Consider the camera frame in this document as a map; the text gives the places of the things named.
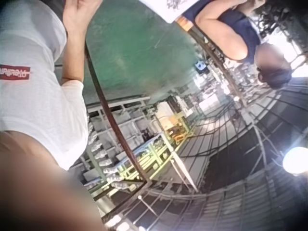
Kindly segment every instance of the red logo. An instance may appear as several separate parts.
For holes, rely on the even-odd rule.
[[[27,80],[30,78],[30,67],[8,66],[0,64],[0,79],[3,80]]]

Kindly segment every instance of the paper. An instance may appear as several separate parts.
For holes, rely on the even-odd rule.
[[[198,0],[139,0],[167,23],[173,23]]]

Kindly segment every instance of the navy blue shirt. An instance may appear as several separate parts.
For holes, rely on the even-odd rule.
[[[183,16],[195,24],[195,18],[199,12],[212,0],[200,0],[189,8]],[[230,26],[238,35],[242,37],[248,48],[248,55],[238,62],[248,62],[253,64],[256,47],[260,45],[260,38],[252,27],[249,19],[242,12],[237,10],[227,10],[219,18],[219,21]]]

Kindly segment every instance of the light fixture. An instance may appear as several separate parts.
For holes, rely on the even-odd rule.
[[[116,231],[127,231],[127,230],[129,230],[129,225],[127,222],[123,222],[116,229]]]
[[[284,156],[282,166],[291,174],[301,174],[308,171],[308,148],[292,148]]]
[[[109,221],[105,223],[105,226],[108,228],[115,226],[117,223],[121,221],[121,217],[119,215],[115,215],[113,218],[111,218]]]

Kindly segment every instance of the man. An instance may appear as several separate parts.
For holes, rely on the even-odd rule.
[[[12,1],[0,15],[0,130],[7,131],[28,155],[65,170],[87,145],[84,46],[88,25],[101,2],[67,0],[65,28],[38,0]],[[54,62],[65,45],[58,83]]]
[[[279,89],[291,80],[291,66],[273,45],[260,44],[258,34],[247,18],[264,3],[264,0],[200,0],[183,15],[228,58],[251,64],[255,62],[260,71],[259,80]]]
[[[66,0],[64,25],[39,0],[0,11],[0,202],[9,230],[103,230],[90,195],[62,170],[87,145],[84,46],[101,2]],[[58,83],[54,62],[65,46]]]

